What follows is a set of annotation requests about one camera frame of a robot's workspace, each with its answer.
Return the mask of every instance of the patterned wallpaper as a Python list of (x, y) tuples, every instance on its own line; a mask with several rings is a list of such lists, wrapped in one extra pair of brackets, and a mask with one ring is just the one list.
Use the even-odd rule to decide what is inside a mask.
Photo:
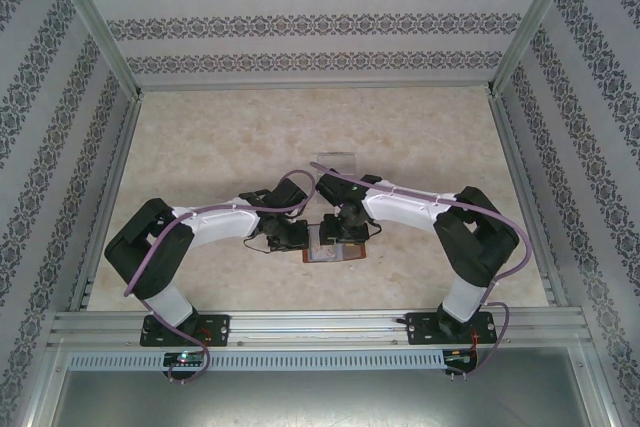
[(503, 93), (623, 425), (640, 425), (639, 2), (554, 0)]
[(66, 310), (129, 99), (70, 0), (0, 0), (0, 426)]
[(488, 81), (532, 0), (95, 0), (144, 86)]

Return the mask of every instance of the black cable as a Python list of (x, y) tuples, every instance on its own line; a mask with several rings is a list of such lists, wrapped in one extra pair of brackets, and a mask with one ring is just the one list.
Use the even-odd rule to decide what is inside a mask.
[(257, 236), (258, 236), (258, 234), (255, 234), (255, 235), (253, 235), (253, 236), (251, 236), (251, 237), (247, 237), (246, 239), (244, 239), (244, 240), (242, 241), (242, 243), (244, 244), (244, 246), (245, 246), (247, 249), (255, 250), (256, 252), (260, 252), (260, 253), (262, 253), (262, 254), (270, 254), (270, 253), (271, 253), (271, 251), (269, 251), (269, 250), (256, 249), (255, 247), (251, 247), (249, 244), (247, 244), (247, 242), (248, 242), (249, 240), (253, 240), (253, 239), (255, 239)]
[(375, 237), (375, 236), (376, 236), (376, 235), (378, 235), (380, 232), (382, 232), (382, 226), (381, 226), (380, 224), (376, 224), (373, 220), (370, 220), (370, 221), (369, 221), (369, 224), (371, 224), (371, 225), (373, 225), (374, 227), (377, 227), (377, 228), (378, 228), (377, 232), (374, 232), (373, 234), (371, 234), (371, 235), (369, 236), (369, 238), (371, 238), (371, 237)]

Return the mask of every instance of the metal extrusion bar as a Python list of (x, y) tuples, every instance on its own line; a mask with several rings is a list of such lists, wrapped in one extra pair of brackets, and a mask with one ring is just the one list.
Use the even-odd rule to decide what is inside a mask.
[[(493, 313), (496, 328), (500, 329), (504, 313), (488, 310)], [(231, 316), (228, 346), (215, 348), (216, 351), (440, 350), (468, 347), (460, 344), (410, 346), (406, 327), (396, 322), (407, 313), (404, 310), (226, 313)], [(139, 345), (145, 315), (143, 312), (58, 313), (47, 348), (71, 352), (149, 351), (149, 348)], [(513, 308), (505, 339), (501, 348), (592, 344), (579, 307)]]
[(507, 51), (502, 56), (500, 65), (496, 69), (495, 76), (492, 80), (494, 94), (500, 94), (504, 90), (511, 74), (513, 74), (518, 62), (529, 46), (531, 38), (540, 27), (540, 23), (552, 3), (553, 0), (533, 0), (531, 2)]
[(119, 145), (117, 146), (118, 150), (116, 151), (115, 163), (109, 173), (108, 183), (105, 188), (106, 196), (103, 202), (100, 203), (100, 210), (98, 211), (96, 221), (96, 231), (94, 232), (89, 248), (87, 249), (87, 252), (89, 252), (89, 258), (80, 272), (78, 287), (73, 293), (73, 298), (71, 300), (70, 308), (73, 311), (81, 309), (85, 297), (87, 297), (88, 302), (87, 294), (91, 292), (92, 288), (92, 284), (89, 283), (89, 278), (92, 276), (95, 277), (96, 271), (98, 270), (98, 264), (100, 263), (100, 258), (102, 257), (109, 222), (111, 220), (113, 208), (116, 204), (118, 188), (124, 174), (124, 167), (127, 163), (127, 158), (129, 157), (129, 149), (131, 147), (131, 142), (133, 142), (133, 133), (135, 132), (136, 125), (138, 124), (138, 116), (140, 115), (140, 108), (142, 107), (142, 98), (133, 98), (132, 102), (133, 105), (127, 115), (122, 137)]
[(80, 13), (87, 30), (95, 39), (100, 52), (109, 63), (109, 67), (115, 74), (120, 86), (131, 97), (138, 93), (138, 84), (133, 76), (126, 59), (120, 52), (118, 45), (111, 35), (107, 23), (102, 18), (98, 7), (93, 0), (72, 0), (74, 7)]
[(475, 87), (486, 80), (378, 80), (378, 81), (313, 81), (313, 82), (207, 82), (206, 84), (145, 83), (142, 92), (183, 92), (212, 90), (291, 90), (291, 89), (388, 89), (409, 87)]
[(488, 99), (491, 115), (493, 115), (496, 130), (498, 131), (498, 138), (502, 144), (502, 150), (507, 161), (507, 166), (509, 167), (509, 174), (511, 175), (513, 187), (516, 191), (518, 203), (520, 204), (522, 217), (533, 245), (536, 263), (543, 276), (543, 284), (545, 281), (548, 281), (550, 284), (549, 288), (551, 292), (549, 292), (546, 285), (544, 286), (545, 291), (547, 294), (551, 293), (553, 295), (553, 300), (556, 305), (567, 306), (569, 302), (565, 296), (560, 276), (553, 261), (551, 248), (544, 233), (544, 227), (542, 226), (542, 221), (536, 208), (533, 192), (527, 181), (524, 164), (518, 153), (518, 146), (513, 131), (507, 120), (505, 106), (499, 95), (494, 96), (489, 92)]

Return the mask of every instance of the metal bracket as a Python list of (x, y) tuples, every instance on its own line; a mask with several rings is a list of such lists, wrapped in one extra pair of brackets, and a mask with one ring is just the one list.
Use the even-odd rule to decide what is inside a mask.
[[(230, 319), (228, 315), (201, 314), (192, 337), (207, 347), (226, 347)], [(193, 347), (191, 342), (168, 331), (153, 315), (147, 315), (144, 318), (140, 345), (142, 347)]]
[(476, 335), (477, 344), (494, 344), (497, 340), (491, 312), (476, 313), (453, 338), (438, 327), (438, 315), (435, 312), (409, 312), (398, 322), (407, 326), (409, 345), (471, 345)]

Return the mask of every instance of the aluminum frame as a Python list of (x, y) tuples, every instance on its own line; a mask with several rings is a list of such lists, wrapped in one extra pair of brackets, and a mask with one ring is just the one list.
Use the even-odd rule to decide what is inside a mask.
[(509, 43), (506, 52), (502, 56), (500, 65), (496, 69), (496, 73), (491, 81), (492, 90), (496, 94), (500, 94), (507, 83), (513, 71), (520, 62), (525, 50), (529, 47), (529, 42), (537, 32), (542, 19), (547, 10), (553, 3), (553, 0), (533, 0), (527, 9), (520, 26), (516, 31), (513, 40)]
[[(504, 313), (488, 309), (496, 328)], [(406, 327), (395, 319), (410, 311), (227, 312), (228, 346), (214, 352), (367, 351), (416, 353), (468, 347), (411, 346)], [(53, 421), (70, 359), (77, 352), (171, 352), (180, 348), (145, 348), (138, 344), (144, 312), (66, 312), (56, 314), (44, 361), (26, 416), (19, 425), (49, 426)], [(511, 321), (500, 349), (562, 347), (569, 352), (588, 418), (593, 426), (620, 425), (586, 319), (580, 307), (511, 309)]]
[(95, 2), (93, 0), (72, 1), (122, 89), (127, 93), (128, 97), (138, 94), (140, 86)]
[(553, 261), (551, 248), (549, 247), (549, 242), (547, 241), (544, 227), (542, 226), (542, 221), (536, 208), (536, 202), (527, 179), (524, 164), (518, 154), (516, 140), (509, 121), (507, 120), (507, 113), (502, 99), (499, 94), (494, 95), (490, 91), (487, 91), (487, 97), (489, 99), (489, 107), (491, 108), (493, 121), (498, 131), (498, 138), (500, 139), (505, 160), (507, 161), (511, 181), (516, 191), (520, 210), (522, 210), (525, 227), (527, 228), (527, 233), (533, 246), (533, 254), (540, 274), (543, 276), (543, 283), (546, 281), (549, 282), (549, 287), (556, 305), (567, 306), (569, 302), (564, 293), (557, 267)]
[(111, 172), (109, 172), (109, 178), (105, 187), (106, 195), (104, 200), (100, 203), (96, 229), (91, 237), (91, 241), (87, 249), (89, 255), (82, 270), (80, 271), (77, 287), (71, 298), (70, 310), (80, 310), (82, 308), (82, 300), (85, 294), (91, 292), (90, 285), (92, 280), (90, 282), (90, 279), (95, 278), (98, 265), (100, 264), (102, 249), (106, 242), (107, 231), (109, 229), (109, 223), (111, 222), (111, 215), (113, 214), (113, 208), (116, 205), (120, 182), (124, 175), (124, 168), (129, 157), (129, 149), (131, 148), (131, 142), (133, 142), (133, 135), (135, 133), (136, 126), (138, 125), (138, 117), (140, 115), (143, 100), (144, 95), (142, 94), (135, 95), (131, 99), (133, 104), (127, 114), (122, 137), (119, 145), (117, 146), (115, 162), (111, 168)]

